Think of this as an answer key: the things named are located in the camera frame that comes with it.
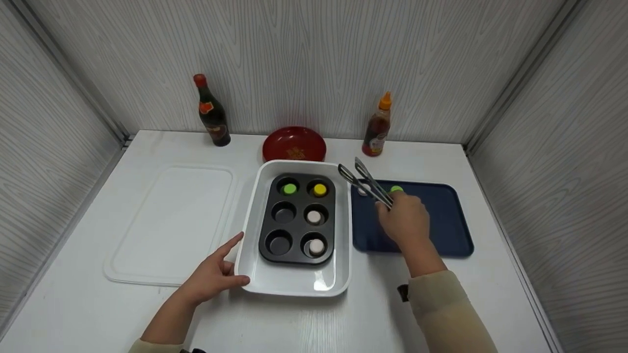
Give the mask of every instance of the left hand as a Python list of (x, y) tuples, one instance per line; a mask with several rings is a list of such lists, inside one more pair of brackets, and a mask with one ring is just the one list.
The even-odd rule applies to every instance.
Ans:
[(221, 291), (246, 286), (251, 279), (248, 276), (234, 276), (234, 263), (225, 261), (229, 251), (242, 240), (240, 232), (207, 256), (198, 265), (194, 273), (179, 287), (177, 292), (188, 303), (199, 305), (217, 296)]

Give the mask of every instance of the navy blue tray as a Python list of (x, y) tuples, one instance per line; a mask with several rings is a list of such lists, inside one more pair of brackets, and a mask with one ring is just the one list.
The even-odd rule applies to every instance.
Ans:
[[(474, 251), (471, 234), (462, 213), (458, 194), (445, 184), (377, 181), (384, 190), (399, 185), (408, 195), (418, 196), (430, 213), (430, 239), (441, 256), (467, 257)], [(354, 247), (364, 252), (399, 253), (384, 233), (375, 210), (375, 201), (361, 196), (351, 186)]]

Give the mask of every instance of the soy sauce bottle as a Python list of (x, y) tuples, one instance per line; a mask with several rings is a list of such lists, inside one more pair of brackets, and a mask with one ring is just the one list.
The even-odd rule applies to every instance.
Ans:
[(222, 104), (212, 95), (207, 87), (207, 79), (202, 73), (194, 75), (194, 83), (200, 96), (198, 100), (198, 116), (205, 129), (212, 137), (212, 142), (218, 147), (227, 146), (231, 142), (231, 135), (227, 127), (227, 114)]
[(377, 157), (382, 154), (388, 130), (391, 128), (391, 104), (391, 93), (386, 92), (379, 100), (379, 110), (369, 120), (362, 143), (362, 152), (367, 156)]

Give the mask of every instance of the red plate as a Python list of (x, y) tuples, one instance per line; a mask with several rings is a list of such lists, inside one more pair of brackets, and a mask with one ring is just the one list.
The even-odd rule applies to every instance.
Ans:
[(268, 135), (262, 147), (264, 161), (303, 160), (322, 162), (327, 153), (325, 140), (303, 126), (288, 126)]

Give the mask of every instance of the tongs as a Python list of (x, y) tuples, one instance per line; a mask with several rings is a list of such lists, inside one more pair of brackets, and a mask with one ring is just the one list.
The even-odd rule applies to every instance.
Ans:
[(370, 196), (373, 200), (380, 201), (382, 204), (386, 205), (388, 209), (391, 209), (393, 207), (393, 201), (391, 197), (375, 181), (371, 173), (369, 173), (369, 170), (366, 168), (364, 163), (360, 161), (358, 157), (355, 157), (355, 170), (357, 170), (357, 172), (360, 173), (360, 175), (362, 175), (362, 177), (366, 181), (366, 184), (370, 186), (370, 189), (365, 188), (363, 184), (360, 182), (360, 180), (358, 180), (358, 178), (356, 178), (355, 175), (353, 175), (353, 173), (351, 173), (351, 171), (349, 171), (349, 169), (346, 166), (342, 164), (338, 165), (338, 172), (340, 173), (340, 176), (345, 178), (345, 180), (347, 180), (351, 185), (355, 186), (359, 190), (362, 190), (364, 193)]

